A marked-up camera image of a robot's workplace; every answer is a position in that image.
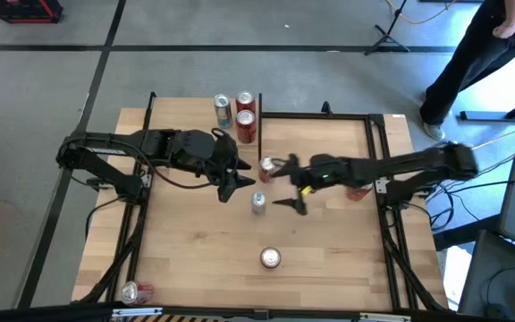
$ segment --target leg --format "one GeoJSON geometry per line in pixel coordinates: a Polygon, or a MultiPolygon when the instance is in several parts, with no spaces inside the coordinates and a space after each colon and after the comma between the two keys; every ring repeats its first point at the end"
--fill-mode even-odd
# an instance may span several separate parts
{"type": "Polygon", "coordinates": [[[500,55],[496,60],[494,60],[491,64],[489,64],[481,73],[479,73],[474,79],[467,81],[460,91],[469,88],[470,86],[476,84],[477,82],[484,79],[484,77],[496,72],[500,68],[502,68],[505,64],[509,63],[515,57],[515,35],[513,36],[513,43],[511,44],[511,48],[508,49],[505,53],[500,55]]]}
{"type": "Polygon", "coordinates": [[[445,250],[451,246],[475,241],[478,232],[481,230],[496,232],[498,230],[499,223],[500,215],[494,215],[458,228],[449,229],[441,233],[435,233],[433,237],[435,238],[436,251],[445,250]]]}
{"type": "Polygon", "coordinates": [[[454,56],[433,85],[426,90],[426,101],[420,107],[420,116],[427,124],[440,125],[450,111],[462,84],[474,79],[509,47],[509,39],[492,35],[502,23],[493,7],[484,2],[470,23],[454,56]]]}

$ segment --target person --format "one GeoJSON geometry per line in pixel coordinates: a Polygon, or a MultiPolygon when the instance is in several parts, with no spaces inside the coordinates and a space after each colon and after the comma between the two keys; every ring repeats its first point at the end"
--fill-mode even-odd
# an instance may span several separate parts
{"type": "Polygon", "coordinates": [[[485,0],[472,18],[454,56],[426,89],[419,114],[426,134],[444,139],[441,125],[459,92],[515,57],[515,0],[485,0]]]}

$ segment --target black pants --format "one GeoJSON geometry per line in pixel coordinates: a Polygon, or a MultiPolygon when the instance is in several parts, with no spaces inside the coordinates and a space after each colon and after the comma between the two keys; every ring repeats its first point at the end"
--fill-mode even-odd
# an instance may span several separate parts
{"type": "Polygon", "coordinates": [[[451,61],[435,83],[426,89],[426,101],[420,107],[420,116],[425,123],[442,124],[460,91],[499,70],[515,57],[515,34],[507,39],[492,34],[503,21],[502,13],[490,1],[480,6],[451,61]]]}

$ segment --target wooden tabletop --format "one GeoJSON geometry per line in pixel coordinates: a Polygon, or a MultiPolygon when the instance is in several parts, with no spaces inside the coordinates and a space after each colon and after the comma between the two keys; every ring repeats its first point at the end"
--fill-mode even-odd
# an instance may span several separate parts
{"type": "MultiPolygon", "coordinates": [[[[145,110],[124,108],[116,132],[141,129],[145,110]]],[[[403,115],[385,115],[391,155],[412,152],[403,115]]],[[[157,98],[150,129],[216,127],[212,98],[157,98]]],[[[229,130],[236,138],[235,126],[229,130]]],[[[373,192],[360,202],[347,200],[343,187],[306,196],[308,215],[271,204],[293,198],[289,179],[274,184],[258,180],[258,140],[238,144],[240,157],[252,165],[242,175],[257,184],[235,191],[226,204],[217,200],[216,187],[195,191],[175,188],[159,178],[153,182],[136,279],[156,287],[151,304],[268,309],[391,309],[384,251],[373,192]],[[251,213],[250,196],[266,194],[266,213],[251,213]],[[276,247],[282,263],[264,269],[259,254],[276,247]]],[[[368,157],[363,122],[340,120],[263,119],[263,156],[286,158],[295,153],[302,165],[315,154],[368,157]]],[[[133,160],[109,157],[109,163],[131,173],[133,160]]],[[[160,169],[183,184],[205,178],[178,170],[160,169]]],[[[115,198],[101,191],[97,204],[115,198]]],[[[422,200],[413,202],[424,206],[422,200]]],[[[94,215],[72,297],[84,296],[112,262],[121,225],[123,203],[94,215]]],[[[402,212],[411,265],[425,287],[447,305],[435,246],[426,214],[410,208],[402,212]]],[[[121,281],[125,277],[124,269],[121,281]]],[[[397,268],[401,303],[407,306],[402,273],[397,268]]]]}

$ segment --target red can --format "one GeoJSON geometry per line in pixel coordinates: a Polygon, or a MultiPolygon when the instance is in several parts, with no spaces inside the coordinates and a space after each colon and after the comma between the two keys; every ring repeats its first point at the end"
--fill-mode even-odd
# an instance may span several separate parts
{"type": "Polygon", "coordinates": [[[240,111],[236,117],[236,130],[241,143],[251,143],[256,138],[256,116],[251,111],[240,111]]]}
{"type": "Polygon", "coordinates": [[[365,198],[371,190],[373,190],[373,183],[364,185],[360,188],[345,187],[345,196],[349,200],[360,201],[365,198]]]}
{"type": "Polygon", "coordinates": [[[257,176],[259,180],[263,183],[272,183],[274,182],[274,178],[272,178],[272,174],[275,172],[274,161],[271,157],[264,157],[259,161],[259,171],[257,176]]]}
{"type": "Polygon", "coordinates": [[[243,90],[236,97],[236,107],[238,108],[238,113],[243,110],[251,111],[251,113],[256,113],[256,97],[247,91],[243,90]]]}
{"type": "Polygon", "coordinates": [[[130,281],[121,290],[121,300],[126,305],[144,304],[154,296],[154,286],[146,283],[130,281]]]}

